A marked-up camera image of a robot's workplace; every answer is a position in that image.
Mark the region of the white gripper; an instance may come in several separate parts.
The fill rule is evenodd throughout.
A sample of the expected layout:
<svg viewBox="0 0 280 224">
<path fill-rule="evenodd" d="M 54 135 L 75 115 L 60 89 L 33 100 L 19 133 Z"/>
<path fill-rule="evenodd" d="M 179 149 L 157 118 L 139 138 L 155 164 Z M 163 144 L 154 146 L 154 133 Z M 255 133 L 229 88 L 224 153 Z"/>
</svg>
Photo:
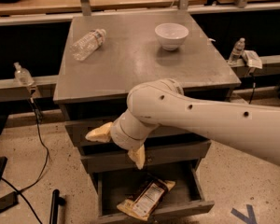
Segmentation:
<svg viewBox="0 0 280 224">
<path fill-rule="evenodd" d="M 119 147 L 129 150 L 128 156 L 141 170 L 146 160 L 144 143 L 149 134 L 158 128 L 156 124 L 145 123 L 129 110 L 117 118 L 88 132 L 85 138 L 92 142 L 107 143 L 111 140 Z"/>
</svg>

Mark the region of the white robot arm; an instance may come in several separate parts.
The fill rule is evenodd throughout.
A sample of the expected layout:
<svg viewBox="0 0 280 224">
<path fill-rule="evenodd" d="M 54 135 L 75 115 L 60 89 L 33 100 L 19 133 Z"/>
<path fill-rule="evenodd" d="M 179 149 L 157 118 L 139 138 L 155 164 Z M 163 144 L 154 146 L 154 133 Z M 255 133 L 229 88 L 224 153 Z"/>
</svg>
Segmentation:
<svg viewBox="0 0 280 224">
<path fill-rule="evenodd" d="M 86 134 L 114 142 L 144 165 L 147 137 L 160 126 L 180 128 L 280 166 L 280 107 L 189 98 L 173 79 L 142 83 L 127 97 L 127 110 Z"/>
</svg>

